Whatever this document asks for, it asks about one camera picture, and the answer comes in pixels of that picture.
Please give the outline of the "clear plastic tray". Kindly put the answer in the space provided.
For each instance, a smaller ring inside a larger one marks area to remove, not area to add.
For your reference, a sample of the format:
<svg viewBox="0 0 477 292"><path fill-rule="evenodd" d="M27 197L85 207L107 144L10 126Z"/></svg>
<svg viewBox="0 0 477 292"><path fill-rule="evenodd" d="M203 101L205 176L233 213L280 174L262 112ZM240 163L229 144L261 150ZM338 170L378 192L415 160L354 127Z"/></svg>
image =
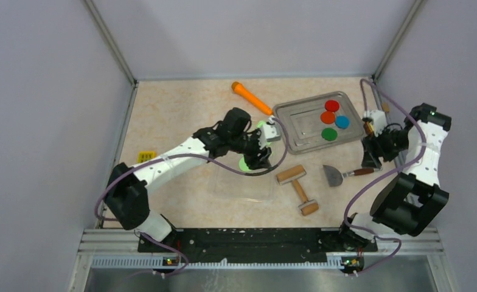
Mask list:
<svg viewBox="0 0 477 292"><path fill-rule="evenodd" d="M252 115L252 126L248 131L256 129L259 121L267 120L267 117ZM281 142L272 142L268 146L271 147L273 153L270 156L270 163L272 165L279 162L282 157L284 146ZM233 168L239 169L239 160L243 155L228 152L224 157L216 159L217 161ZM234 172L230 172L218 165L211 163L212 176L207 186L207 191L213 197L219 199L242 200L255 203L266 203L272 201L274 198L274 171L262 176L242 176ZM261 172L263 170L251 170L251 173Z"/></svg>

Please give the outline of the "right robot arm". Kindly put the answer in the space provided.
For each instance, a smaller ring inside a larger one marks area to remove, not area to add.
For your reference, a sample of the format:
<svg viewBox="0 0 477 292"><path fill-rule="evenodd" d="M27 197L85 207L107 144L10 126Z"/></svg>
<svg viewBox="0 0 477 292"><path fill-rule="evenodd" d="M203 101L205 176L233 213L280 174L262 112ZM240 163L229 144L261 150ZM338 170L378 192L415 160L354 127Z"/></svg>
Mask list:
<svg viewBox="0 0 477 292"><path fill-rule="evenodd" d="M366 137L360 173L381 167L406 151L402 170L375 198L368 214L355 213L337 234L346 251L365 247L376 235L395 232L418 236L445 207L449 193L438 177L440 151L451 128L451 117L423 103L412 108L404 124L389 124L381 110L365 111Z"/></svg>

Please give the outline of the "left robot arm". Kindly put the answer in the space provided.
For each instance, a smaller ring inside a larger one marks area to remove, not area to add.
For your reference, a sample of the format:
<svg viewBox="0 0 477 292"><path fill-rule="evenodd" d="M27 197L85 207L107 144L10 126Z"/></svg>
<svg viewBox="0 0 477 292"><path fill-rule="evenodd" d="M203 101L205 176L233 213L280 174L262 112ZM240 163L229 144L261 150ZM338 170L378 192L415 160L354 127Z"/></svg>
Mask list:
<svg viewBox="0 0 477 292"><path fill-rule="evenodd" d="M288 131L280 119L270 115L260 127L250 129L251 116L243 109L230 109L223 120L200 128L184 142L156 158L127 166L116 165L96 205L104 203L114 221L125 230L140 232L160 251L169 251L176 239L172 225L149 207L149 196L187 171L214 163L242 176L266 175L280 166L271 164L270 142L285 142Z"/></svg>

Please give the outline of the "metal scraper wooden handle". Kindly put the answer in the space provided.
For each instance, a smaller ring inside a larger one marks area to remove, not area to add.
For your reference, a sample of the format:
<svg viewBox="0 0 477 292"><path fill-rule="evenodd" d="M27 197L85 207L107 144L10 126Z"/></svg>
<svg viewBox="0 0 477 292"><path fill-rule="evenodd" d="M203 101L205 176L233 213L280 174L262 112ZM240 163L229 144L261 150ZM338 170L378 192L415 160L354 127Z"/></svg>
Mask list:
<svg viewBox="0 0 477 292"><path fill-rule="evenodd" d="M323 165L323 170L329 187L338 187L343 183L345 178L348 178L350 176L368 175L379 171L380 169L361 168L350 170L348 172L340 172L337 168L331 165Z"/></svg>

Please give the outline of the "wooden double-ended roller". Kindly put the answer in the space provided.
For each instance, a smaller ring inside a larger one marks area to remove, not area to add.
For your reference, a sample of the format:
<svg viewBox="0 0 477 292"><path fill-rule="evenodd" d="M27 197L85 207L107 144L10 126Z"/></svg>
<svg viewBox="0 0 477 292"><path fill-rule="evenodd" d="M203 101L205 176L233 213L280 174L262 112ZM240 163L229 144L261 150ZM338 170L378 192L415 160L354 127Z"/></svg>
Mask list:
<svg viewBox="0 0 477 292"><path fill-rule="evenodd" d="M298 209L304 217L319 210L318 202L308 198L304 188L299 182L299 180L306 174L307 172L305 168L302 165L297 165L276 175L276 181L279 185L291 184L293 186L297 196L301 200Z"/></svg>

